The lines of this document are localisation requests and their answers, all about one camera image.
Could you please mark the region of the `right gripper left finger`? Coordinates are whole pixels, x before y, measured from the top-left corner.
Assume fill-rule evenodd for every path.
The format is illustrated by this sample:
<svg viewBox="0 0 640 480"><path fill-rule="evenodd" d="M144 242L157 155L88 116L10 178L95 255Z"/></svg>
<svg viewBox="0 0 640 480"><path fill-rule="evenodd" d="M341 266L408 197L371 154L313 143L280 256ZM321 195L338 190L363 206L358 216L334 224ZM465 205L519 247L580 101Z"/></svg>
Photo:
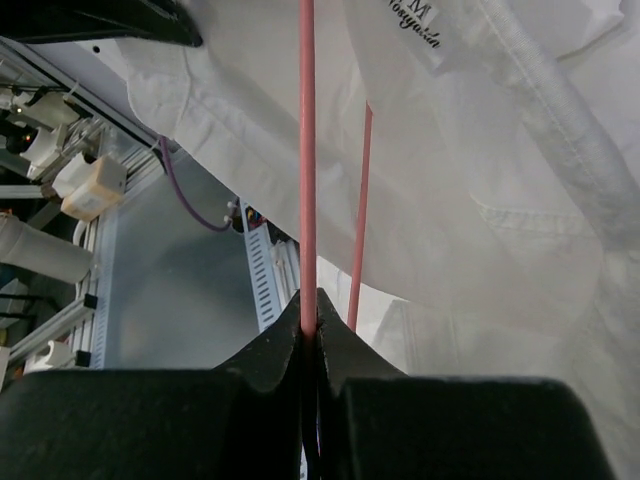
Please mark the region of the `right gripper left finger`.
<svg viewBox="0 0 640 480"><path fill-rule="evenodd" d="M1 396L5 479L296 479L300 302L198 370L49 370Z"/></svg>

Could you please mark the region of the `aluminium mounting rail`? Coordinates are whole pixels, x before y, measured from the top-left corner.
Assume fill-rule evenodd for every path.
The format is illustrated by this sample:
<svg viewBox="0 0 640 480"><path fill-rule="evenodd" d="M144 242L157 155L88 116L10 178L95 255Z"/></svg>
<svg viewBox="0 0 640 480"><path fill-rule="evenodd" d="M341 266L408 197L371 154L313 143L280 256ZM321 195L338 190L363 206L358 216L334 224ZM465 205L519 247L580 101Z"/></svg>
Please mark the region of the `aluminium mounting rail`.
<svg viewBox="0 0 640 480"><path fill-rule="evenodd" d="M122 79L105 64L109 46L1 43L1 214L89 250L93 265L65 282L1 262L1 374L97 366L104 349L106 295L117 213L135 188L162 169L158 143L126 111L109 104ZM57 174L78 153L109 156L127 168L125 193L91 222L61 211Z"/></svg>

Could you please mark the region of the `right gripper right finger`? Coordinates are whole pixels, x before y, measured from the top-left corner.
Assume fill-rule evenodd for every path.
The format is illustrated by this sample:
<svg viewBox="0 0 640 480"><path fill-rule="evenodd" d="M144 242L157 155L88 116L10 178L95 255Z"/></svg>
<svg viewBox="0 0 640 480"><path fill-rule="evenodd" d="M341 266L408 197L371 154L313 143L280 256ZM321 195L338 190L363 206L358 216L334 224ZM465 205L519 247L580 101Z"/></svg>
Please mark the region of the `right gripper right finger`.
<svg viewBox="0 0 640 480"><path fill-rule="evenodd" d="M317 294L325 479L610 479L591 419L546 378L407 375Z"/></svg>

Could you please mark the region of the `pink wire hanger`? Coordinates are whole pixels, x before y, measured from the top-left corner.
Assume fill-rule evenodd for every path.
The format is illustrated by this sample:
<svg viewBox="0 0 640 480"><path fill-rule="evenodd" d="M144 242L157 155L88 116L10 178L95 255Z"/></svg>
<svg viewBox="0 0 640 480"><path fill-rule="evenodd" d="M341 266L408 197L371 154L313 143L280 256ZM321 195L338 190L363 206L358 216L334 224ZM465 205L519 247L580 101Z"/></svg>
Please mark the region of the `pink wire hanger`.
<svg viewBox="0 0 640 480"><path fill-rule="evenodd" d="M316 270L316 58L315 8L299 3L299 199L300 199L300 327L305 342L317 331ZM347 326L357 328L364 263L373 113L365 106L361 187L357 215Z"/></svg>

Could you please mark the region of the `white shirt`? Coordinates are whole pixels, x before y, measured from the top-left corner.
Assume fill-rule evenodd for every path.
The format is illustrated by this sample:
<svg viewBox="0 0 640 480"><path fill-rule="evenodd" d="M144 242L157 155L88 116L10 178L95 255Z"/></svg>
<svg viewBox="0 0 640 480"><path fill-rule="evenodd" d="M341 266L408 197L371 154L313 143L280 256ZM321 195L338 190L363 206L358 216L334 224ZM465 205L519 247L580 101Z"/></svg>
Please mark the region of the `white shirt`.
<svg viewBox="0 0 640 480"><path fill-rule="evenodd" d="M318 282L417 375L556 378L639 475L639 5L319 1Z"/></svg>

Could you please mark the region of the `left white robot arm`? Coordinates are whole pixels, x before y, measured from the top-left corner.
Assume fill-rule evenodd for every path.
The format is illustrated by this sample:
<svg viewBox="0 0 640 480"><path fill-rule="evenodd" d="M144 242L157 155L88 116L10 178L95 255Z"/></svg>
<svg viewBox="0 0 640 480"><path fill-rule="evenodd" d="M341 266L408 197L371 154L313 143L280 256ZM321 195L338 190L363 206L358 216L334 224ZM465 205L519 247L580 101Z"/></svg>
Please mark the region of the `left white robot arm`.
<svg viewBox="0 0 640 480"><path fill-rule="evenodd" d="M7 0L1 35L23 44L137 38L199 47L203 40L177 1Z"/></svg>

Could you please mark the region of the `white cylindrical object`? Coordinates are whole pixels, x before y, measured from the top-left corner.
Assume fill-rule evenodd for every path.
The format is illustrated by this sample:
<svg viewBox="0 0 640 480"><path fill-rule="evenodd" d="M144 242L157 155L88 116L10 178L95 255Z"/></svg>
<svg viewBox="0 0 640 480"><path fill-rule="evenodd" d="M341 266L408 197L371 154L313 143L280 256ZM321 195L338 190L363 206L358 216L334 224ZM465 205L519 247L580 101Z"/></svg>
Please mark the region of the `white cylindrical object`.
<svg viewBox="0 0 640 480"><path fill-rule="evenodd" d="M1 262L74 284L91 271L93 254L2 213Z"/></svg>

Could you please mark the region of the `beige power adapter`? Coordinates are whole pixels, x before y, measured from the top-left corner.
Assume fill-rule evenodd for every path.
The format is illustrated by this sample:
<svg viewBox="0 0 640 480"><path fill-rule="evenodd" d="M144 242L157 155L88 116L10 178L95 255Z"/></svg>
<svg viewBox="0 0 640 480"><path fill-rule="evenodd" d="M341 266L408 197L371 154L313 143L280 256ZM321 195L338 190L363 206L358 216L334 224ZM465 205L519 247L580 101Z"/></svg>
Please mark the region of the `beige power adapter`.
<svg viewBox="0 0 640 480"><path fill-rule="evenodd" d="M81 152L57 174L52 186L62 199L64 214L91 222L122 199L126 180L124 165L109 156Z"/></svg>

